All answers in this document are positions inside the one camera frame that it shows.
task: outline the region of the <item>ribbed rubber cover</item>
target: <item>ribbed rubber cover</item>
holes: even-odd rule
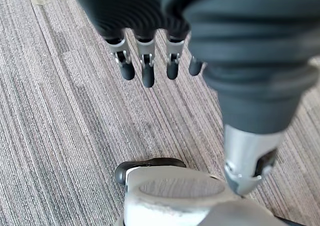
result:
[[[78,0],[97,31],[105,38],[116,38],[123,28],[132,28],[139,35],[157,29],[184,38],[189,25],[183,19],[161,12],[160,0]]]

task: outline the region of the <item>silver metal joint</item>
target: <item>silver metal joint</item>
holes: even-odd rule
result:
[[[110,44],[108,42],[106,43],[108,45],[109,50],[111,51],[111,54],[115,58],[115,61],[120,67],[123,66],[123,63],[131,63],[130,49],[125,37],[121,42],[117,44]]]
[[[174,62],[179,64],[182,51],[184,49],[185,41],[171,42],[166,39],[167,61],[168,63]]]
[[[238,195],[246,195],[271,171],[283,132],[256,134],[224,127],[225,177]]]
[[[136,45],[142,67],[145,67],[147,64],[149,67],[153,67],[155,65],[155,40],[152,39],[149,42],[140,42],[137,40]]]

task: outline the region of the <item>silver bracket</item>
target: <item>silver bracket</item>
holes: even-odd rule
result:
[[[155,65],[155,40],[152,39],[149,42],[140,42],[137,40],[136,45],[142,67],[145,67],[146,64],[153,67]]]
[[[125,37],[117,44],[110,44],[107,42],[107,45],[111,54],[115,58],[115,61],[120,67],[123,66],[123,63],[131,63],[130,49]]]
[[[176,64],[179,64],[184,45],[184,40],[180,42],[170,42],[168,39],[166,39],[168,63],[174,62]]]

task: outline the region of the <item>striped carpet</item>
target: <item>striped carpet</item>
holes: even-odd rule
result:
[[[121,79],[75,0],[0,0],[0,225],[112,225],[124,199],[113,170],[127,160],[171,156],[223,177],[216,94],[188,75],[187,50],[178,79],[167,79],[164,35],[156,38],[156,82],[145,89],[139,67]],[[320,85],[252,197],[320,225],[319,144]]]

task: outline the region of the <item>black rubber grip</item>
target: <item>black rubber grip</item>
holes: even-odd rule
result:
[[[201,71],[202,64],[203,64],[203,62],[201,62],[195,58],[192,58],[190,61],[190,65],[189,65],[190,75],[197,76]]]
[[[125,80],[132,80],[135,77],[135,68],[131,63],[123,63],[120,72]]]
[[[151,88],[155,84],[154,67],[150,67],[149,64],[145,64],[142,68],[142,82],[146,88]]]
[[[166,75],[169,79],[175,80],[178,76],[179,64],[176,62],[168,62],[166,65]]]

